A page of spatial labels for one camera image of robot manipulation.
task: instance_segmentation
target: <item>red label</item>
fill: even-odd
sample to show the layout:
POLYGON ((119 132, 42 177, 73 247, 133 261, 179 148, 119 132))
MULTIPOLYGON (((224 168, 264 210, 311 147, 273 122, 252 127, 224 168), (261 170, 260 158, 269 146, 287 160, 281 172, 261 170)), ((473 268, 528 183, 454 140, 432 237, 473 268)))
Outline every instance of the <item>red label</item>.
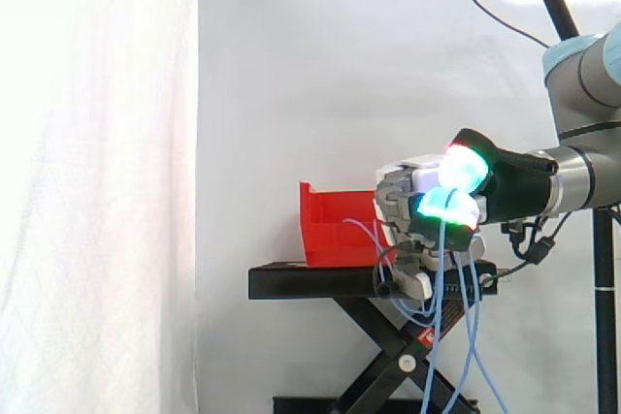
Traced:
POLYGON ((425 329, 418 336, 418 342, 422 344, 426 349, 431 350, 434 347, 434 335, 434 329, 425 329))

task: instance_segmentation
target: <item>black base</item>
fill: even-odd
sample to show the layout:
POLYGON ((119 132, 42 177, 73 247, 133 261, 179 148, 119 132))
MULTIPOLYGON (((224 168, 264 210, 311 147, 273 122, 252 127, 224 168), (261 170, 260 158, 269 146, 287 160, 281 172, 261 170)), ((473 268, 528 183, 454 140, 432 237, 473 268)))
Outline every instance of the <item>black base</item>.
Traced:
MULTIPOLYGON (((274 398, 274 414, 332 414, 328 409, 337 400, 335 398, 274 398)), ((412 399, 390 399, 377 414, 413 414, 420 412, 421 401, 412 399)), ((430 414, 441 414, 432 406, 430 414)))

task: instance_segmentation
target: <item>wire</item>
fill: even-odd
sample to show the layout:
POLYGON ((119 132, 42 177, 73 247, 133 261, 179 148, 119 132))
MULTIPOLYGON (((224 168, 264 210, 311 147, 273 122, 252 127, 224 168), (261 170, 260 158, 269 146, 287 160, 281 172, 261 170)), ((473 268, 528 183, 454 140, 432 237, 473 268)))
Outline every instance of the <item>wire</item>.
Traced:
POLYGON ((619 226, 621 226, 621 213, 619 213, 617 210, 615 210, 614 208, 609 208, 608 212, 610 213, 610 216, 617 221, 617 223, 619 224, 619 226))
POLYGON ((519 271, 525 269, 526 267, 530 265, 531 265, 530 262, 523 262, 522 264, 514 267, 513 269, 509 269, 508 271, 501 271, 499 273, 496 273, 495 275, 487 277, 487 279, 484 280, 483 283, 481 283, 481 286, 484 287, 485 285, 487 285, 488 283, 492 281, 500 280, 501 278, 505 278, 507 276, 513 275, 514 273, 518 273, 519 271))
POLYGON ((559 224, 556 226, 556 228, 554 229, 554 232, 552 232, 552 235, 550 235, 550 237, 552 239, 555 239, 556 236, 559 234, 559 232, 561 231, 561 229, 563 228, 563 225, 565 225, 565 222, 567 222, 567 219, 570 218, 570 215, 572 215, 573 212, 567 212, 563 218, 561 219, 561 221, 559 222, 559 224))
MULTIPOLYGON (((470 250, 468 251, 468 259, 470 260, 470 274, 473 279, 473 284, 475 284, 477 282, 478 275, 476 274, 476 268, 474 267, 473 256, 470 250)), ((477 295, 478 293, 477 286, 474 286, 474 292, 475 292, 474 294, 475 305, 480 305, 480 296, 477 295)), ((471 327, 470 313, 468 312, 466 312, 466 325, 468 326, 468 328, 471 327)), ((485 364, 483 363, 480 355, 478 354, 478 351, 476 350, 476 346, 475 346, 476 341, 475 342, 472 341, 471 333, 468 333, 468 338, 471 340, 471 345, 474 347, 474 358, 476 359, 476 364, 478 365, 478 368, 481 370, 481 373, 483 374, 483 377, 485 378, 487 385, 489 385, 489 388, 492 390, 492 393, 494 394, 494 397, 496 398, 496 401, 498 402, 498 404, 501 406, 503 413, 508 414, 507 405, 505 404, 505 401, 503 400, 503 397, 501 396, 500 391, 496 387, 494 380, 492 379, 490 373, 485 367, 485 364)))
POLYGON ((497 17, 496 15, 492 14, 489 10, 487 10, 478 0, 472 0, 474 2, 474 4, 479 7, 484 13, 486 13, 488 16, 490 16, 491 18, 493 18, 494 20, 498 21, 502 26, 510 29, 511 31, 513 31, 514 33, 517 33, 521 36, 524 36, 527 39, 530 39, 531 41, 535 41, 537 44, 539 44, 540 46, 544 47, 544 48, 550 48, 550 45, 546 44, 544 41, 542 41, 539 38, 536 38, 535 36, 527 33, 526 31, 522 31, 519 28, 516 28, 515 26, 507 23, 506 21, 504 21, 503 19, 500 19, 499 17, 497 17))
POLYGON ((436 326, 434 327, 434 346, 431 350, 431 360, 429 362, 429 371, 427 372, 427 380, 425 382, 425 392, 423 396, 421 414, 427 414, 429 401, 431 400, 432 385, 434 382, 434 374, 438 362, 438 353, 440 352, 441 338, 441 313, 442 302, 444 300, 444 246, 446 240, 446 222, 440 222, 440 239, 438 240, 438 271, 436 272, 436 326))
MULTIPOLYGON (((372 232, 367 228, 367 226, 364 223, 359 222, 358 220, 355 220, 353 218, 346 218, 345 220, 343 220, 343 223, 351 223, 353 225, 356 225, 358 228, 364 231, 367 234, 367 236, 374 242, 376 246, 377 261, 374 265, 374 271, 373 271, 373 286, 374 286, 374 291, 376 295, 379 298, 381 298, 381 296, 379 295, 379 292, 377 291, 378 289, 377 278, 379 277, 382 283, 386 281, 386 277, 384 274, 384 268, 381 263, 384 262, 387 265, 387 267, 392 271, 393 270, 392 264, 390 263, 389 260, 387 260, 386 256, 388 256, 388 254, 392 252, 400 250, 402 246, 400 244, 397 244, 394 246, 384 248, 379 242, 379 232, 377 231, 376 221, 373 222, 374 230, 372 232)), ((408 321, 413 322, 414 324, 419 325, 420 327, 424 327, 424 328, 429 328, 435 325, 435 321, 433 319, 430 322, 421 322, 415 319, 414 317, 412 317, 412 315, 410 315, 410 314, 417 314, 423 317, 430 317, 436 311, 434 305, 432 306, 431 309, 425 309, 424 303, 423 303, 423 310, 420 310, 420 309, 410 308, 404 302, 403 299, 389 300, 389 301, 408 321)))
MULTIPOLYGON (((464 278, 464 269, 462 267, 462 261, 459 255, 457 256, 457 262, 453 261, 455 268, 457 269, 457 273, 459 275, 459 287, 462 294, 462 302, 464 303, 464 313, 465 315, 469 315, 470 313, 470 301, 466 294, 466 279, 464 278)), ((451 395, 446 407, 442 411, 442 414, 449 413, 453 408, 455 403, 457 402, 457 398, 461 395, 464 390, 464 385, 466 384, 466 379, 468 378, 468 372, 470 371, 470 365, 473 359, 474 352, 476 351, 476 337, 478 335, 478 322, 480 318, 480 295, 479 289, 477 286, 477 281, 473 282, 474 288, 474 325, 471 327, 468 321, 466 322, 466 331, 468 332, 468 340, 470 341, 470 347, 468 348, 468 354, 466 355, 466 361, 464 362, 464 368, 462 370, 461 378, 459 379, 459 383, 457 384, 457 388, 451 395)))

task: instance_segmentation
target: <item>cable connector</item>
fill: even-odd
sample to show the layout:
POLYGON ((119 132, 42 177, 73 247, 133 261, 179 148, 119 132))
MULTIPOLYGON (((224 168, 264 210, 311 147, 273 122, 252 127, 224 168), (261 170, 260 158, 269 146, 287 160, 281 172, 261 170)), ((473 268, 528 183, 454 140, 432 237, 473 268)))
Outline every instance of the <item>cable connector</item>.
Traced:
POLYGON ((524 260, 538 266, 547 257, 550 250, 556 245, 552 237, 543 237, 530 246, 524 254, 524 260))

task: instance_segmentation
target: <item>red plastic bin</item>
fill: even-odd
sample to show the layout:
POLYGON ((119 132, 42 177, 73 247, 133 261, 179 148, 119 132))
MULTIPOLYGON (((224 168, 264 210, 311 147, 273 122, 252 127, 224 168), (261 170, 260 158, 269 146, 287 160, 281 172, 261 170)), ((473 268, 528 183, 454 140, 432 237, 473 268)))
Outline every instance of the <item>red plastic bin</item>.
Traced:
MULTIPOLYGON (((315 192, 300 183, 300 224, 307 265, 315 268, 368 267, 377 261, 376 246, 357 225, 358 220, 374 230, 376 210, 373 191, 315 192)), ((387 246, 377 222, 379 241, 387 246)))

